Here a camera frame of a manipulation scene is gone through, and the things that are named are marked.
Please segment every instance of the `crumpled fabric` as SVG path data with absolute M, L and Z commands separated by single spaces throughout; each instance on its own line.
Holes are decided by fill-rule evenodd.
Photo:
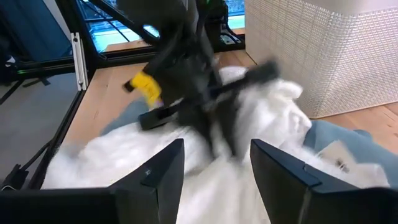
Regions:
M 245 71 L 242 67 L 227 67 L 220 70 L 220 75 L 227 83 Z M 205 140 L 191 128 L 170 123 L 142 132 L 137 123 L 132 123 L 85 147 L 62 145 L 47 169 L 42 188 L 107 187 L 174 139 L 183 138 L 185 177 L 177 223 L 270 223 L 251 169 L 251 139 L 262 139 L 344 181 L 352 178 L 302 147 L 311 122 L 294 103 L 301 91 L 295 83 L 276 80 L 251 86 L 239 94 L 241 107 L 235 130 L 238 151 L 245 155 L 242 161 L 230 159 L 217 124 L 212 136 L 219 156 L 211 161 Z

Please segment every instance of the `white laundry basket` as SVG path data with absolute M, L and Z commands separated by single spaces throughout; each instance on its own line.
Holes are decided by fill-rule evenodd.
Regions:
M 246 51 L 304 87 L 310 118 L 398 101 L 398 0 L 245 0 Z

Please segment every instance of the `window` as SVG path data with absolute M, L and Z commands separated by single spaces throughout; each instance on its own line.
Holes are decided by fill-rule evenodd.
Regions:
M 140 37 L 113 19 L 107 13 L 90 3 L 89 0 L 77 0 L 87 28 L 98 52 L 106 52 L 115 49 L 108 46 L 125 42 L 140 40 Z M 110 4 L 115 4 L 116 0 L 105 0 Z M 244 27 L 244 0 L 226 0 L 229 7 L 229 26 L 232 29 Z M 159 36 L 159 33 L 151 26 L 145 27 L 150 33 Z

